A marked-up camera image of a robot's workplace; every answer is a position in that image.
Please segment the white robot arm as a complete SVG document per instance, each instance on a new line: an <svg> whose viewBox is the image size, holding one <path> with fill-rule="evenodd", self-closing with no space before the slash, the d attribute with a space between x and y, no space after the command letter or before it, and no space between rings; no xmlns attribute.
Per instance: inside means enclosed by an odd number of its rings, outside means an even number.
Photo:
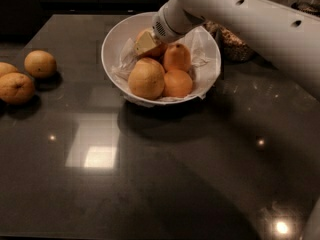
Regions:
<svg viewBox="0 0 320 240"><path fill-rule="evenodd" d="M213 20L258 53L228 65L203 102L162 109L149 175L168 231L207 240L319 240L316 17L268 0L169 0L160 36Z"/></svg>

